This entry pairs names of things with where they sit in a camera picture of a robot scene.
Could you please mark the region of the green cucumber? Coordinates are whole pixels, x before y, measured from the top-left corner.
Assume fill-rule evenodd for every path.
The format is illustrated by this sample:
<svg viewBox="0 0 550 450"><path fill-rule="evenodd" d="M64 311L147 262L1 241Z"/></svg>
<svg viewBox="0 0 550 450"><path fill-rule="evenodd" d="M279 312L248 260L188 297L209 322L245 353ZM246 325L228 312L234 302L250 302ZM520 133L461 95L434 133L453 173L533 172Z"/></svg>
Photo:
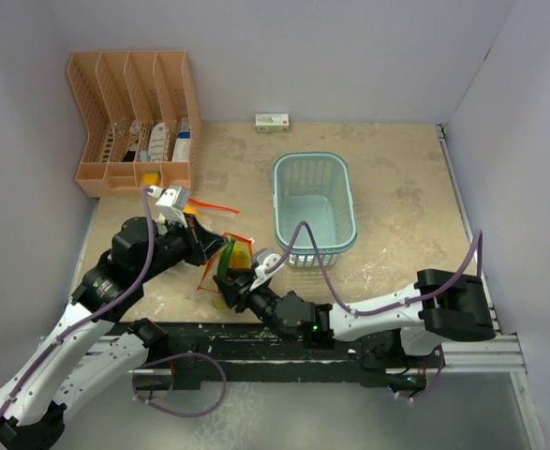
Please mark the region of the green cucumber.
<svg viewBox="0 0 550 450"><path fill-rule="evenodd" d="M222 252L220 253L217 269L216 269L216 275L219 278L227 278L230 268L230 258L233 254L234 248L236 244L236 239L231 238L226 246L222 249Z"/></svg>

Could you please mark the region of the yellow banana bunch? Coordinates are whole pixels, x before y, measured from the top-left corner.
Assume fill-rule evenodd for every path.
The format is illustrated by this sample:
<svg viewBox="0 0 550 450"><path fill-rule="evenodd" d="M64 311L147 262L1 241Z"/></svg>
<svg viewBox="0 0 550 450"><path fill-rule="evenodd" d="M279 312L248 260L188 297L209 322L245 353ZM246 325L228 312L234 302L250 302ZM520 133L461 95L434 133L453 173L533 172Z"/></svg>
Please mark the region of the yellow banana bunch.
<svg viewBox="0 0 550 450"><path fill-rule="evenodd" d="M218 254L218 261L219 261L221 252L222 250ZM251 251L248 249L248 247L245 244L236 242L233 254L231 255L231 258L230 258L230 268L229 268L228 277L229 278L231 277L231 272L233 269L247 269L250 266L251 266Z"/></svg>

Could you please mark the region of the clear zip bag orange zipper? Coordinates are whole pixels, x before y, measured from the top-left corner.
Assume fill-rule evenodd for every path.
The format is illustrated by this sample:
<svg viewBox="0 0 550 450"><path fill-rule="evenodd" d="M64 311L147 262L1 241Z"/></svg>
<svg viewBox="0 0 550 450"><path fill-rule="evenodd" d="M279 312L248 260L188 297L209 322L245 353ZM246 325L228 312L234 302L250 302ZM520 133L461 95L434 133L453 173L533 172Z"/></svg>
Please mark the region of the clear zip bag orange zipper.
<svg viewBox="0 0 550 450"><path fill-rule="evenodd" d="M195 216L199 221L205 221L214 217L234 218L240 213L238 209L232 207L209 202L201 202L193 198L190 198L187 201L184 212Z"/></svg>

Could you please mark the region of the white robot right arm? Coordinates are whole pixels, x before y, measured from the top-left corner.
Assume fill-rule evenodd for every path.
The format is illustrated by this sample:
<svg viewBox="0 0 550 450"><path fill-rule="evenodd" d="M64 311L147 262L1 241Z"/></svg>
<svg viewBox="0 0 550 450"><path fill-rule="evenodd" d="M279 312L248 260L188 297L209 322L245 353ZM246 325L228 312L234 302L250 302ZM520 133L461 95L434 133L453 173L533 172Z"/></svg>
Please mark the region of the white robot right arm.
<svg viewBox="0 0 550 450"><path fill-rule="evenodd" d="M479 277L438 269L417 273L413 284L352 306L316 304L290 291L256 284L252 269L231 269L214 282L227 306L250 310L278 337L300 339L312 348L332 347L366 336L397 331L393 360L412 367L446 341L480 342L496 336L483 282Z"/></svg>

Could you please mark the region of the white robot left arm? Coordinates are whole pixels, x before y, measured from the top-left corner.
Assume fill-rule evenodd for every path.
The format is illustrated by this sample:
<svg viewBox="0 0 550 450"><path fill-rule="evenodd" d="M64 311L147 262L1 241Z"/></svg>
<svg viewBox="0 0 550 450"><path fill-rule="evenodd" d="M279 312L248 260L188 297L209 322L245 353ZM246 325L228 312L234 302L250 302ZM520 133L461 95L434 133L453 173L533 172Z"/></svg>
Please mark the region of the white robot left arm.
<svg viewBox="0 0 550 450"><path fill-rule="evenodd" d="M49 449L83 406L127 371L163 364L168 335L148 319L134 322L91 361L82 358L142 299L144 282L178 263L202 266L227 242L192 215L164 229L147 217L125 221L57 325L0 388L0 443L7 449Z"/></svg>

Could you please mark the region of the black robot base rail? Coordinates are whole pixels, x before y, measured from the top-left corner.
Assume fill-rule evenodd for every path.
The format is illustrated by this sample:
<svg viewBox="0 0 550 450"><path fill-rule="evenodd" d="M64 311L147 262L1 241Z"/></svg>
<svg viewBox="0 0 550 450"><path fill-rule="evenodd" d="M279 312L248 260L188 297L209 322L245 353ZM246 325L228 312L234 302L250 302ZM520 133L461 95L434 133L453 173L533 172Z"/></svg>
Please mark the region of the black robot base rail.
<svg viewBox="0 0 550 450"><path fill-rule="evenodd" d="M407 356L396 331L362 337L330 348L307 348L284 340L258 323L164 322L167 333L149 353L156 367L144 389L165 383L197 390L202 383L357 383L409 391L425 387L426 375L443 366L442 350Z"/></svg>

